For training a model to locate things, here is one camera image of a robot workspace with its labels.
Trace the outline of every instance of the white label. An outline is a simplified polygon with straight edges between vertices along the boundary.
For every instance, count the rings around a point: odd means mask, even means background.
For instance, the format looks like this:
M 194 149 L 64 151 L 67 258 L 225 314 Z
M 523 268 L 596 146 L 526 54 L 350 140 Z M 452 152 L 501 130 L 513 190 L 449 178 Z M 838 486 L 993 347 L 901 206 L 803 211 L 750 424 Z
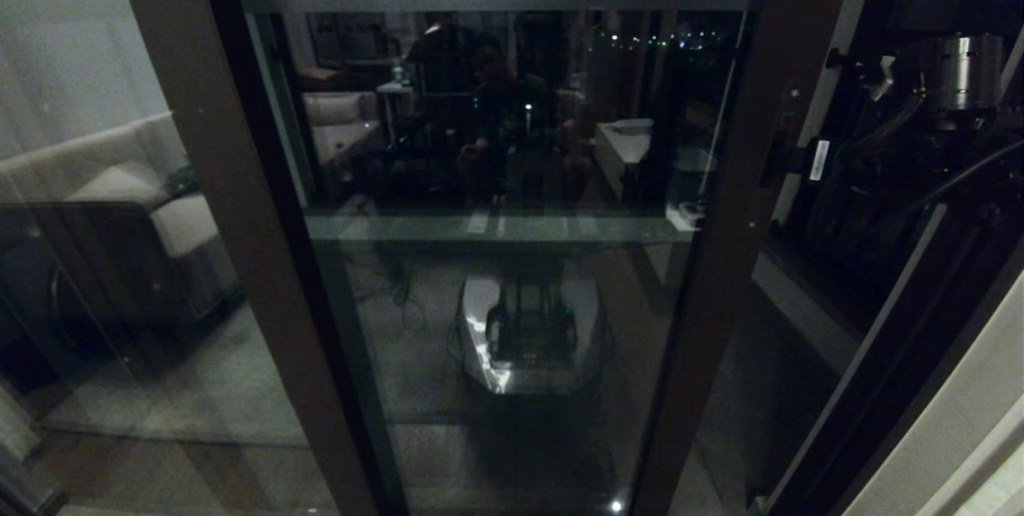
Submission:
M 467 234 L 482 234 L 487 231 L 487 220 L 490 214 L 486 210 L 478 210 L 469 217 L 469 225 L 466 227 Z
M 586 236 L 596 236 L 598 232 L 597 221 L 593 216 L 579 216 L 580 231 Z
M 830 141 L 818 141 L 818 148 L 814 152 L 814 163 L 811 165 L 810 181 L 821 180 L 821 173 L 825 170 L 825 160 L 828 158 L 828 145 Z

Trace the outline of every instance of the brown door frame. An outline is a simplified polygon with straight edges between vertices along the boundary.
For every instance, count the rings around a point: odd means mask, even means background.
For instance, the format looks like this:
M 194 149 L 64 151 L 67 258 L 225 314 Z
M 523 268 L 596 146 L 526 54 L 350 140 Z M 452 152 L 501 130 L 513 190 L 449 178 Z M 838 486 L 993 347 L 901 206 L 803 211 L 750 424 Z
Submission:
M 352 381 L 299 203 L 283 155 L 273 153 L 281 150 L 276 134 L 267 134 L 273 123 L 264 118 L 265 92 L 252 93 L 262 82 L 240 78 L 255 68 L 251 42 L 233 29 L 226 35 L 212 9 L 221 13 L 227 6 L 237 20 L 241 1 L 130 1 L 338 508 L 345 514 L 403 510 L 386 504 L 381 466 L 350 396 Z M 669 510 L 736 315 L 733 291 L 749 282 L 767 234 L 785 176 L 779 165 L 803 126 L 842 1 L 766 0 L 759 13 L 710 222 L 697 239 L 689 286 L 677 305 L 631 514 Z
M 697 254 L 677 305 L 631 514 L 666 514 L 768 234 L 843 0 L 765 0 Z
M 294 223 L 288 223 L 289 218 L 301 220 L 298 197 L 281 198 L 293 191 L 288 170 L 261 159 L 211 1 L 129 2 L 196 176 L 334 501 L 343 514 L 376 515 L 380 505 L 375 497 L 380 494 L 373 488 L 379 471 L 365 464 L 372 455 L 361 449 L 369 439 L 360 424 L 348 421 L 359 418 L 346 396 L 354 393 L 350 379 L 331 365 L 344 362 L 344 356 L 332 352 L 340 347 L 337 333 L 332 338 L 333 329 L 322 326 L 326 293 L 300 263 L 312 257 L 308 238 L 303 249 Z

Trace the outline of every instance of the white wall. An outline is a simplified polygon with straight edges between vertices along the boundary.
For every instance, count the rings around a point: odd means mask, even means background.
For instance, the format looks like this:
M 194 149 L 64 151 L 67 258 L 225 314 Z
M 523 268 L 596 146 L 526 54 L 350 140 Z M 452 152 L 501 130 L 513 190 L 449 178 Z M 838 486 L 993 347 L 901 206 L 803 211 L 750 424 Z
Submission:
M 916 514 L 1022 395 L 1024 274 L 845 514 Z
M 128 0 L 0 0 L 0 159 L 165 111 Z
M 316 68 L 316 52 L 313 49 L 312 36 L 309 35 L 309 24 L 304 13 L 282 13 L 285 32 L 288 35 L 288 46 L 292 52 L 292 61 L 296 68 Z

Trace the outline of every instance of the metal cylinder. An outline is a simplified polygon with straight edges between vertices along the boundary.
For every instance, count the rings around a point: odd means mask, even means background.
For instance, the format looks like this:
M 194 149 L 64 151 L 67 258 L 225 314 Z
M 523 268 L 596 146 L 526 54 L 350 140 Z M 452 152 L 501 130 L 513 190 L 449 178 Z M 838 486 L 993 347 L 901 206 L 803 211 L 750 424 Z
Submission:
M 999 103 L 1002 36 L 951 36 L 936 42 L 928 83 L 929 109 L 948 112 L 995 107 Z

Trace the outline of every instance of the beige sofa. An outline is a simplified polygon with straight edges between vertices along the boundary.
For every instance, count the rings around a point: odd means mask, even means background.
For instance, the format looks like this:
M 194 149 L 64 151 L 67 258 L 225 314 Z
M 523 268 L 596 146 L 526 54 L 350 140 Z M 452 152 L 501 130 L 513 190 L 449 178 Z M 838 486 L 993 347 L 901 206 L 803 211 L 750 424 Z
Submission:
M 302 99 L 322 170 L 330 170 L 352 156 L 387 146 L 376 94 L 317 92 L 303 93 Z
M 100 321 L 180 324 L 238 289 L 170 113 L 0 162 L 0 205 L 29 210 Z

